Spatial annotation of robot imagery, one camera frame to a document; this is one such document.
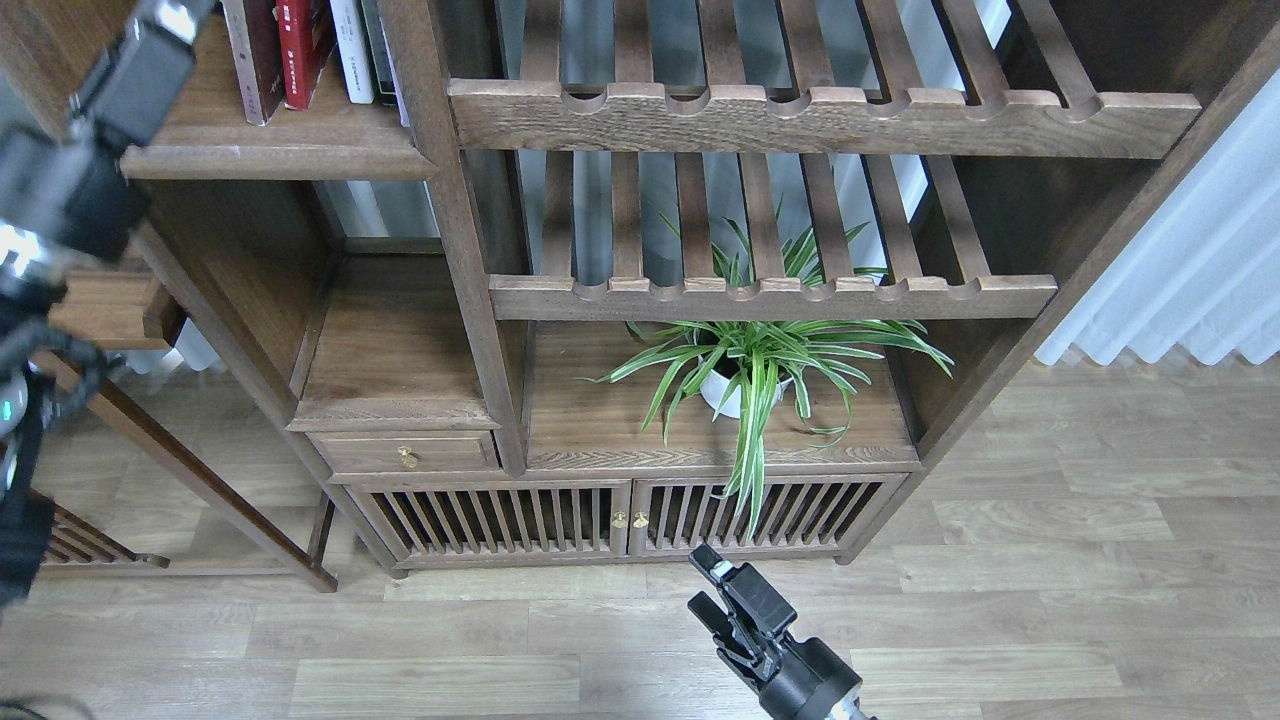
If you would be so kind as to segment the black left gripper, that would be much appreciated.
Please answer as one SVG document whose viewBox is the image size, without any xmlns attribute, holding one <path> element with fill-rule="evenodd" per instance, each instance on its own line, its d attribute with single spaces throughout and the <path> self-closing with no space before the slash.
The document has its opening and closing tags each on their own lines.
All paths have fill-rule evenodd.
<svg viewBox="0 0 1280 720">
<path fill-rule="evenodd" d="M 218 1 L 145 3 L 70 100 L 61 142 L 15 126 L 3 133 L 3 223 L 55 250 L 116 263 L 145 199 L 119 168 L 150 145 L 195 68 L 195 40 Z"/>
</svg>

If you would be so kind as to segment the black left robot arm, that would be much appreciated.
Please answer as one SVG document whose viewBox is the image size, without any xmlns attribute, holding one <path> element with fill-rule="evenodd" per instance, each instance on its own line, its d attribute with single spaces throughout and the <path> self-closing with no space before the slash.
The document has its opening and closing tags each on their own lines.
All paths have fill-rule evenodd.
<svg viewBox="0 0 1280 720">
<path fill-rule="evenodd" d="M 52 538 L 55 511 L 32 479 L 45 430 L 99 391 L 108 359 L 49 315 L 73 270 L 120 261 L 146 206 L 122 173 L 150 145 L 195 63 L 211 1 L 141 1 L 70 100 L 68 136 L 3 132 L 3 547 L 4 605 L 24 600 Z"/>
</svg>

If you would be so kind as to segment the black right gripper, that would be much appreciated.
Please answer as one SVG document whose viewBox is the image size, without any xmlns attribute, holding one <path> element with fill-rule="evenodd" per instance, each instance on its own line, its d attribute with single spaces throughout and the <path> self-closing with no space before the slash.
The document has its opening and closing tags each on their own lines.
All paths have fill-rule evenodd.
<svg viewBox="0 0 1280 720">
<path fill-rule="evenodd" d="M 795 609 L 751 565 L 736 568 L 708 543 L 689 561 L 724 600 L 700 591 L 687 609 L 718 643 L 718 655 L 756 693 L 772 719 L 863 719 L 861 678 L 822 639 L 788 632 Z"/>
</svg>

